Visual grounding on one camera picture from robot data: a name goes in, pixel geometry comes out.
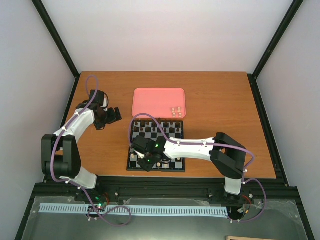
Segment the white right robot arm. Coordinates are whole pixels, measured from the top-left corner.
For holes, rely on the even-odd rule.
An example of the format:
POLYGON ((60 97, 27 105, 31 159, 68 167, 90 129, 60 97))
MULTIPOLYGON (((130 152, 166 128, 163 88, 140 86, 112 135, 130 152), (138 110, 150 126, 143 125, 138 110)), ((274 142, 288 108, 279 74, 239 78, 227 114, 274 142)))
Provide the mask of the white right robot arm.
POLYGON ((225 133, 206 139, 159 136, 156 140, 138 135, 130 148, 140 157, 139 165, 149 172, 162 160, 189 158, 212 163, 224 176, 224 191, 238 196, 242 189, 247 149, 225 133))

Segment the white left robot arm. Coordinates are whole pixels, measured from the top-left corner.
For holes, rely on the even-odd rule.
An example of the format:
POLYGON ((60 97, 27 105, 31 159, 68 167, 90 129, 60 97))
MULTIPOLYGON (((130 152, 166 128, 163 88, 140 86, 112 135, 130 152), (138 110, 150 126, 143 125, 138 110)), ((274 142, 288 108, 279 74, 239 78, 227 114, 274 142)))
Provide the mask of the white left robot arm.
POLYGON ((66 124, 41 139, 41 168, 43 174, 57 182, 74 183, 86 190, 92 201, 103 198, 104 188, 97 176, 82 166, 78 141, 88 127, 97 131, 122 119, 118 107, 109 107, 109 97, 101 90, 91 90, 89 99, 80 103, 66 124))

